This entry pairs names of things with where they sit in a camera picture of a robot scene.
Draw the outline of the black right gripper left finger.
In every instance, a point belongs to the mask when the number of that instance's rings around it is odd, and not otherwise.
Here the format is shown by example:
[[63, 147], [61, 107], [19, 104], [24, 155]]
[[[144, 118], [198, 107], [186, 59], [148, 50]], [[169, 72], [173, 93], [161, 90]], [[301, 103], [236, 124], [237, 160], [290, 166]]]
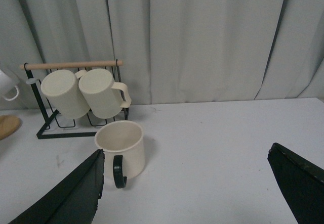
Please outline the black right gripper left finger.
[[11, 223], [91, 223], [104, 185], [104, 152], [95, 151]]

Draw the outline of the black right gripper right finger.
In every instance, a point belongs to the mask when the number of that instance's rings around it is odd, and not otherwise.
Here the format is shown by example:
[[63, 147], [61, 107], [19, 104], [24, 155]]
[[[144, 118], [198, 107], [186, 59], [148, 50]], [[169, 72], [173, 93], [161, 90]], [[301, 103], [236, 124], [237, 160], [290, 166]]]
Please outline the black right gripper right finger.
[[267, 159], [296, 221], [323, 223], [323, 169], [279, 143]]

